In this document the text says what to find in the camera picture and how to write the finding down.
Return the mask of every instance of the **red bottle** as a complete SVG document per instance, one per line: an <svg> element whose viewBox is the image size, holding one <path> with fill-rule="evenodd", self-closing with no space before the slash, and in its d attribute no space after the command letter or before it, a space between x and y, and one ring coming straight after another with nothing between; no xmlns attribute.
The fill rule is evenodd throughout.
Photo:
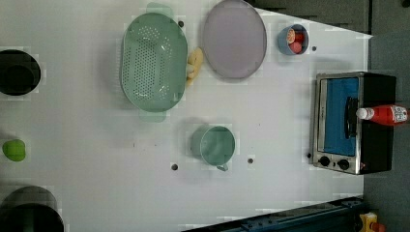
<svg viewBox="0 0 410 232"><path fill-rule="evenodd" d="M356 115L359 119L370 120L385 126L404 124L408 120L407 109L393 104L359 108Z"/></svg>

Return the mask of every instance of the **green colander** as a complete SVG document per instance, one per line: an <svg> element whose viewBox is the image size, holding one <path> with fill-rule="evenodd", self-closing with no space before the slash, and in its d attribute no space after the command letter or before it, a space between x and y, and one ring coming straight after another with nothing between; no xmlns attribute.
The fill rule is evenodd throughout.
<svg viewBox="0 0 410 232"><path fill-rule="evenodd" d="M131 23L124 38L123 90L145 111L140 116L153 116L149 121L162 121L164 112L175 106L185 91L187 39L172 17L170 8L150 3L147 13Z"/></svg>

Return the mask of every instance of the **oven door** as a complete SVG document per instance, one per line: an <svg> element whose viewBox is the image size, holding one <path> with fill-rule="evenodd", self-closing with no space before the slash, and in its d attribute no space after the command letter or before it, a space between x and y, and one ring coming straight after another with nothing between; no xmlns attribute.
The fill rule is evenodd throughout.
<svg viewBox="0 0 410 232"><path fill-rule="evenodd" d="M322 79L320 88L318 151L354 157L359 78Z"/></svg>

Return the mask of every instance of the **white bottle cap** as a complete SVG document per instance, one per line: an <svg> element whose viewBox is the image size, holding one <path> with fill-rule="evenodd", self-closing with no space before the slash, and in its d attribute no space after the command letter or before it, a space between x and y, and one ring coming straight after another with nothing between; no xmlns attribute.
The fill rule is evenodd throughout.
<svg viewBox="0 0 410 232"><path fill-rule="evenodd" d="M359 108L356 111L356 116L362 120L369 120L373 117L374 111L371 108Z"/></svg>

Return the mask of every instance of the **green mug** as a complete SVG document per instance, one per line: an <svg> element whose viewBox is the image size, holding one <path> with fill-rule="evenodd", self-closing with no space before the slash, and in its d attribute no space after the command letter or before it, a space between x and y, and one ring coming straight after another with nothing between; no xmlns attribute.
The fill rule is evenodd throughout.
<svg viewBox="0 0 410 232"><path fill-rule="evenodd" d="M227 171L226 163L235 151L235 138L228 128L204 125L193 134L191 149L195 156L202 157L208 164Z"/></svg>

